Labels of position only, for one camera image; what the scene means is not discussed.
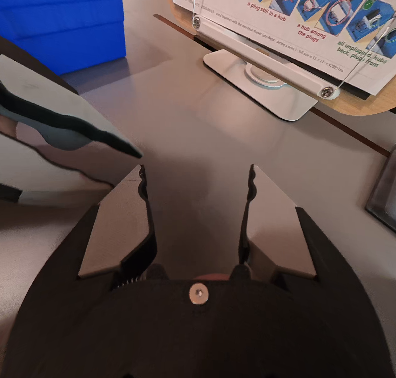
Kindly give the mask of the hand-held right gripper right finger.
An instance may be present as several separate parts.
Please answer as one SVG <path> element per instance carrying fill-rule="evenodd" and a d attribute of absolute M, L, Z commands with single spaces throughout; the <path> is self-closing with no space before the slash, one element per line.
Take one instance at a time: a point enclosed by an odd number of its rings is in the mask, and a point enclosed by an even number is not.
<path fill-rule="evenodd" d="M 250 268 L 253 279 L 275 279 L 281 273 L 316 276 L 296 204 L 257 165 L 249 170 L 240 263 Z"/>

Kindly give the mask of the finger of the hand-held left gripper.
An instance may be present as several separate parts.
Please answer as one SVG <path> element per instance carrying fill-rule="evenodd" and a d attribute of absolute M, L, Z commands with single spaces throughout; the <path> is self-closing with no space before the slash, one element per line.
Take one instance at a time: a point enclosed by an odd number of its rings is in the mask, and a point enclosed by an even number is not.
<path fill-rule="evenodd" d="M 1 201 L 21 205 L 96 205 L 113 189 L 5 134 L 0 139 L 0 183 Z"/>
<path fill-rule="evenodd" d="M 2 116 L 36 129 L 48 144 L 64 151 L 100 142 L 136 158 L 143 156 L 81 96 L 3 54 L 0 111 Z"/>

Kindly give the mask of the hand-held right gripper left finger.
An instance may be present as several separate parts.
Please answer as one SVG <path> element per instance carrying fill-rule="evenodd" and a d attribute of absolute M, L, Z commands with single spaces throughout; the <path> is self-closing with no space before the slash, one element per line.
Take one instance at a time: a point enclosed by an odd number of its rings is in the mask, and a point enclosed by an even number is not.
<path fill-rule="evenodd" d="M 139 276 L 156 256 L 144 165 L 137 165 L 98 205 L 79 276 Z"/>

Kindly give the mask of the blue plastic bin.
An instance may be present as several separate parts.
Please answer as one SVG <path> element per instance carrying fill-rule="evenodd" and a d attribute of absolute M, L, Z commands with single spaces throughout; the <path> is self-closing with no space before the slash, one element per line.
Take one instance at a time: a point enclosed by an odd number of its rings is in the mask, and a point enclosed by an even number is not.
<path fill-rule="evenodd" d="M 0 0 L 0 34 L 57 75 L 126 56 L 123 0 Z"/>

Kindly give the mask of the silver foil pouch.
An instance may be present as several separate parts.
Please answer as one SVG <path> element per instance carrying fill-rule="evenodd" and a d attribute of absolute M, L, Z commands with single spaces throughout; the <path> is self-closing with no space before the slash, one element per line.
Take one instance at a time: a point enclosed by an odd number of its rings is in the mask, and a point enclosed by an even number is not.
<path fill-rule="evenodd" d="M 396 147 L 393 146 L 372 189 L 365 210 L 396 232 Z"/>

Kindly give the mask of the wooden document board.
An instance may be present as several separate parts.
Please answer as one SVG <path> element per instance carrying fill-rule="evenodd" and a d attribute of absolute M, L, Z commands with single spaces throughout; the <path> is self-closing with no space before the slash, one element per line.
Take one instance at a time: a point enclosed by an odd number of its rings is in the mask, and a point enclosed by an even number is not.
<path fill-rule="evenodd" d="M 273 54 L 275 58 L 272 58 L 268 49 L 207 19 L 201 20 L 200 26 L 195 28 L 193 21 L 199 18 L 198 15 L 194 16 L 192 11 L 176 5 L 173 0 L 168 0 L 168 3 L 180 26 L 185 27 L 186 31 L 198 41 L 217 50 L 230 52 L 339 113 L 368 116 L 395 109 L 395 77 L 378 95 L 371 95 L 366 100 L 343 89 L 337 90 L 339 94 L 336 97 L 336 87 L 332 87 L 332 99 L 324 98 L 322 90 L 319 90 L 323 80 L 318 76 L 295 64 L 290 67 L 280 62 L 279 53 Z"/>

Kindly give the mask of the printed instruction sheet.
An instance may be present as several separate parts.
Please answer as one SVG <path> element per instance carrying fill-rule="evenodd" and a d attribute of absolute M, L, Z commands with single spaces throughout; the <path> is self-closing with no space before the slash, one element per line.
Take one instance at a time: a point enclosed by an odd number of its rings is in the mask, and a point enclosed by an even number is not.
<path fill-rule="evenodd" d="M 371 95 L 395 76 L 396 0 L 173 2 Z"/>

